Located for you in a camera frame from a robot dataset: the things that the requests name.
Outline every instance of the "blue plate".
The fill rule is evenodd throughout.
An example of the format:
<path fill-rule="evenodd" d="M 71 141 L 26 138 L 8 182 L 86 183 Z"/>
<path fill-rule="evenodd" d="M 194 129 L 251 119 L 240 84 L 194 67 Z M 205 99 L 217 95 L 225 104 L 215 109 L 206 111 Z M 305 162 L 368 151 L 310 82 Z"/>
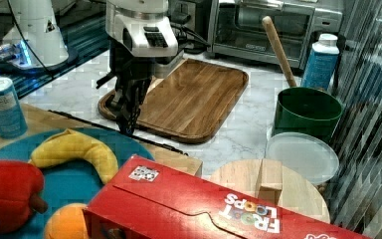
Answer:
<path fill-rule="evenodd" d="M 116 131 L 99 128 L 74 128 L 104 142 L 116 155 L 118 165 L 122 166 L 133 154 L 148 159 L 153 156 L 138 142 Z M 35 134 L 0 149 L 0 159 L 28 161 L 32 151 L 49 136 L 62 132 L 62 129 Z M 0 239 L 42 239 L 48 219 L 59 208 L 74 202 L 88 204 L 103 187 L 95 168 L 84 160 L 74 160 L 61 165 L 43 169 L 45 188 L 42 198 L 48 202 L 49 209 L 44 214 L 36 213 L 18 231 L 0 235 Z"/>

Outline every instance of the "red pepper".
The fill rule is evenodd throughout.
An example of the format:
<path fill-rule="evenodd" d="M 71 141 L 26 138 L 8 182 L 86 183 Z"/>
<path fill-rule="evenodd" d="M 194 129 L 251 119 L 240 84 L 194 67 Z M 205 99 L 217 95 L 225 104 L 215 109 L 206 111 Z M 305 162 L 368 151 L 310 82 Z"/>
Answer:
<path fill-rule="evenodd" d="M 36 166 L 17 160 L 0 160 L 0 233 L 19 229 L 34 214 L 44 213 L 47 203 L 39 193 L 44 176 Z"/>

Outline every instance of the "oven handle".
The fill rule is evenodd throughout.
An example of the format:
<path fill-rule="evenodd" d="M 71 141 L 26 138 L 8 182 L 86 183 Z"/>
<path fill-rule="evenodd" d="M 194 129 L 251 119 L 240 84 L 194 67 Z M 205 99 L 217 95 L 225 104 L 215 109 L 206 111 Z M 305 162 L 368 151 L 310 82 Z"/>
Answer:
<path fill-rule="evenodd" d="M 284 2 L 278 0 L 241 0 L 241 5 L 282 11 Z"/>

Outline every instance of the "round wooden board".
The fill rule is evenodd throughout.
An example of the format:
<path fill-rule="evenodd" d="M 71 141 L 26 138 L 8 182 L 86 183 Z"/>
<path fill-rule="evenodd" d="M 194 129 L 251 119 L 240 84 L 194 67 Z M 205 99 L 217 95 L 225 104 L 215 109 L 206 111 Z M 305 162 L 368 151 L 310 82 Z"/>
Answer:
<path fill-rule="evenodd" d="M 211 176 L 210 181 L 257 197 L 256 183 L 262 161 L 243 159 L 229 162 Z M 330 223 L 330 215 L 318 190 L 305 178 L 282 166 L 283 186 L 278 206 L 299 214 Z"/>

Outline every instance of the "blue bottle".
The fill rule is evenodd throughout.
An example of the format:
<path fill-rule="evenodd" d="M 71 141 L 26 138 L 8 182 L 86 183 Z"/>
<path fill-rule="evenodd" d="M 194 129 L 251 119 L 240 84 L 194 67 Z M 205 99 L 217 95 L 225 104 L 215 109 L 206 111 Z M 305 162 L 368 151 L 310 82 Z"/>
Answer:
<path fill-rule="evenodd" d="M 321 34 L 318 42 L 312 44 L 300 83 L 302 87 L 327 91 L 339 55 L 336 43 L 336 36 Z"/>
<path fill-rule="evenodd" d="M 0 77 L 0 137 L 14 138 L 27 130 L 11 79 Z"/>

